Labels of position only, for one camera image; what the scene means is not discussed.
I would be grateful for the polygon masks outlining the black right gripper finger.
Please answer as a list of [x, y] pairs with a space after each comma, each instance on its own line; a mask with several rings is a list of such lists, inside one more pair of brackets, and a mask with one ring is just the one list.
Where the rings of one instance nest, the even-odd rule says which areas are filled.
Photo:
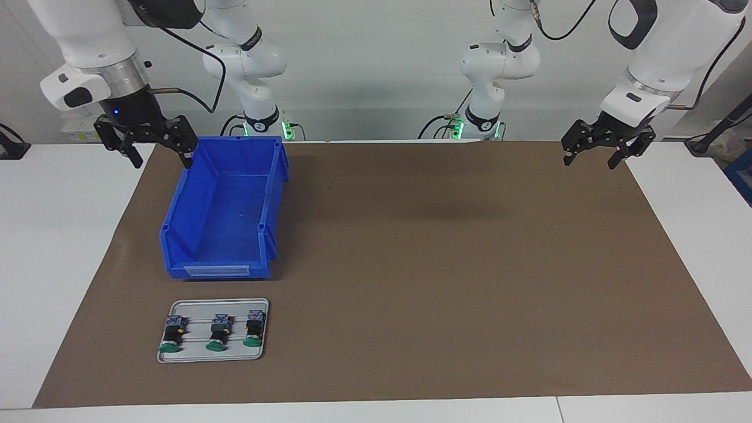
[[108, 152], [118, 152], [129, 159], [135, 169], [140, 169], [143, 165], [143, 158], [137, 149], [133, 146], [133, 140], [130, 136], [120, 137], [116, 133], [115, 126], [106, 116], [99, 116], [96, 119], [96, 132], [100, 142]]
[[190, 121], [185, 116], [167, 119], [156, 126], [159, 144], [176, 152], [185, 169], [193, 165], [193, 153], [199, 144]]

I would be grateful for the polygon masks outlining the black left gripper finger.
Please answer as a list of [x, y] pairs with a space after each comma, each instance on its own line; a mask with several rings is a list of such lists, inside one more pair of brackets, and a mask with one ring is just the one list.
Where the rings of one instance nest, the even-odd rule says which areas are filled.
[[655, 140], [656, 132], [652, 126], [646, 126], [639, 134], [630, 141], [626, 141], [623, 137], [618, 137], [615, 144], [615, 152], [607, 161], [607, 165], [610, 170], [617, 168], [622, 161], [630, 158], [631, 156], [642, 156], [647, 148]]
[[579, 153], [596, 147], [596, 142], [593, 141], [593, 134], [597, 129], [598, 126], [595, 124], [588, 124], [581, 119], [577, 119], [570, 126], [566, 134], [561, 137], [561, 147], [564, 150], [562, 160], [565, 166], [570, 166]]

